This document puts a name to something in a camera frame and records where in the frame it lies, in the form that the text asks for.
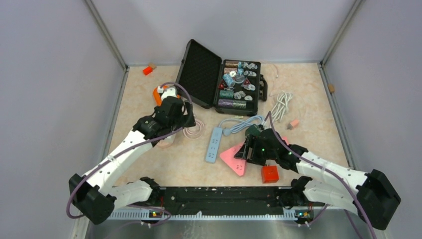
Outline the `pink triangular power strip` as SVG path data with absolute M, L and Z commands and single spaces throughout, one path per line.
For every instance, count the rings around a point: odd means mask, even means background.
M 242 146 L 243 143 L 239 143 L 219 155 L 220 159 L 239 177 L 245 174 L 246 160 L 237 159 L 234 156 Z

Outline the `light blue power strip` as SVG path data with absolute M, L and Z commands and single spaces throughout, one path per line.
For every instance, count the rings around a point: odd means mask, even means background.
M 207 163 L 215 163 L 217 158 L 217 153 L 222 137 L 223 129 L 220 127 L 215 127 L 211 133 L 209 146 L 207 149 L 205 162 Z

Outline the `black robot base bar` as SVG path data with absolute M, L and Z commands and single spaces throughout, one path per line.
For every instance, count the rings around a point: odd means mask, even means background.
M 323 206 L 311 203 L 290 187 L 162 187 L 154 189 L 136 206 L 161 208 L 171 215 L 260 216 L 281 215 L 295 207 Z

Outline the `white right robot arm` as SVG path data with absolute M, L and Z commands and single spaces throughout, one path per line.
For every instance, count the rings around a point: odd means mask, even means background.
M 358 171 L 335 164 L 305 147 L 286 143 L 271 128 L 248 130 L 234 158 L 261 166 L 268 160 L 275 161 L 283 169 L 300 174 L 291 182 L 296 204 L 330 204 L 358 215 L 377 230 L 387 228 L 402 201 L 383 172 Z

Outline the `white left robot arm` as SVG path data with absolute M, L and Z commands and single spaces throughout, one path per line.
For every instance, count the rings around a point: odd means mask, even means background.
M 93 224 L 104 222 L 115 210 L 144 202 L 153 206 L 159 201 L 157 184 L 150 178 L 141 178 L 123 186 L 115 186 L 131 165 L 158 142 L 182 129 L 195 126 L 193 102 L 187 90 L 176 82 L 166 82 L 162 103 L 151 115 L 141 117 L 118 147 L 98 165 L 82 176 L 74 174 L 69 179 L 70 197 L 66 214 L 74 206 Z

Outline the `red cube socket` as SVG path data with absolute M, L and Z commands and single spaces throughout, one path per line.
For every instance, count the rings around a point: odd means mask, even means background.
M 261 181 L 263 184 L 277 183 L 279 181 L 279 173 L 275 162 L 266 163 L 261 168 Z

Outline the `small pink plug adapter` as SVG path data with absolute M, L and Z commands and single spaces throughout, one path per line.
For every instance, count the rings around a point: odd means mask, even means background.
M 289 122 L 287 125 L 288 130 L 293 130 L 299 125 L 300 121 L 299 119 L 294 119 L 293 121 Z

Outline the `dark green cube socket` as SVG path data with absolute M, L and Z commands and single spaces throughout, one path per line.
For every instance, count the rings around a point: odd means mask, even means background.
M 264 130 L 264 126 L 261 124 L 253 124 L 245 131 L 245 136 L 259 136 L 260 133 Z

